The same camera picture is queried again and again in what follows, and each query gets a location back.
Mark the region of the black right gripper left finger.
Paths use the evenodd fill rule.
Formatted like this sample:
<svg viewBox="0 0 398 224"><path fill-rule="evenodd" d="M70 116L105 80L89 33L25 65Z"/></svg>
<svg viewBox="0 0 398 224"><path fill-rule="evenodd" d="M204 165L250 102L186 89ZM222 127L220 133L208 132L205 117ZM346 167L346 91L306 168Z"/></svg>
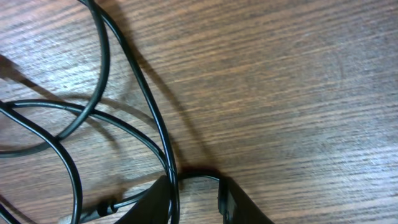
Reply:
<svg viewBox="0 0 398 224"><path fill-rule="evenodd" d="M115 224L167 224L171 189L168 178L159 177L144 196Z"/></svg>

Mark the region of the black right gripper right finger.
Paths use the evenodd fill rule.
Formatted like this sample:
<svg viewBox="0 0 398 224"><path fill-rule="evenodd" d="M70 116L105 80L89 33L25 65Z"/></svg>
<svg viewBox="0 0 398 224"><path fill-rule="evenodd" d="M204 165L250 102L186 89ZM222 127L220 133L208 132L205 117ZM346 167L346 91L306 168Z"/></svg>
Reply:
<svg viewBox="0 0 398 224"><path fill-rule="evenodd" d="M218 210L224 224L274 224L230 177L219 181Z"/></svg>

